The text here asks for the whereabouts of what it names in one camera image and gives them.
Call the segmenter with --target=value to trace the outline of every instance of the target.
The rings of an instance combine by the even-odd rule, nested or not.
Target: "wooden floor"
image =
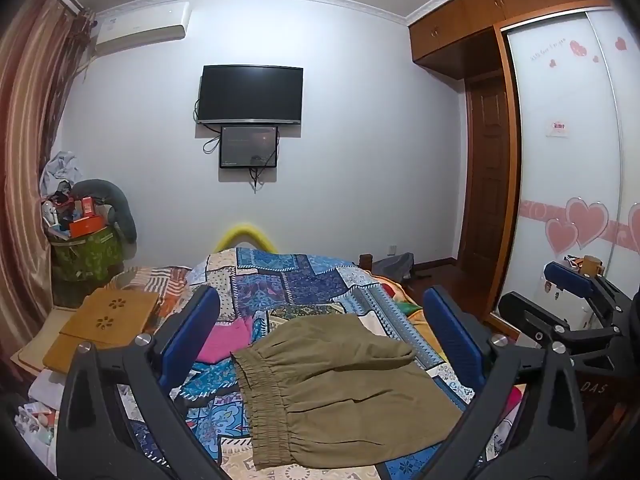
[[[403,283],[413,300],[422,305],[424,291],[433,285],[442,285],[460,308],[479,317],[486,307],[491,283],[468,275],[459,267],[445,265],[420,272],[421,277]]]

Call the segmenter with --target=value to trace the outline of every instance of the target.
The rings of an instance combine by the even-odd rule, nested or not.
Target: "air conditioner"
[[[95,44],[97,56],[160,41],[181,40],[191,16],[188,2],[175,2],[127,12],[102,24]]]

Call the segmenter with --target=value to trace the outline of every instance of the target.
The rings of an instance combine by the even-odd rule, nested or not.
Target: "blue clamp pad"
[[[452,312],[436,289],[425,291],[422,302],[424,319],[429,323],[460,382],[478,394],[486,383],[482,354],[458,319],[458,316],[470,314],[462,313],[453,300],[449,301],[458,310],[457,313]]]
[[[545,278],[551,283],[555,283],[558,288],[567,290],[578,298],[587,299],[593,294],[591,281],[588,278],[557,262],[546,265]]]
[[[220,297],[215,288],[208,286],[162,353],[162,375],[158,383],[165,394],[184,382],[219,314]]]

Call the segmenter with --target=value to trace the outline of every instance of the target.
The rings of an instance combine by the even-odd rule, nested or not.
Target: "flat screen tv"
[[[302,69],[290,66],[205,66],[197,108],[201,124],[300,124]]]

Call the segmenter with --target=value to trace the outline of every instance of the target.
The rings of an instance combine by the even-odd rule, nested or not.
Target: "flower cutout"
[[[117,308],[122,308],[125,304],[125,301],[122,298],[118,298],[117,300],[111,300],[109,306],[115,310]]]
[[[104,316],[98,319],[98,323],[95,324],[95,327],[99,328],[100,330],[104,330],[105,328],[107,328],[108,326],[111,326],[112,324],[113,324],[113,317]]]

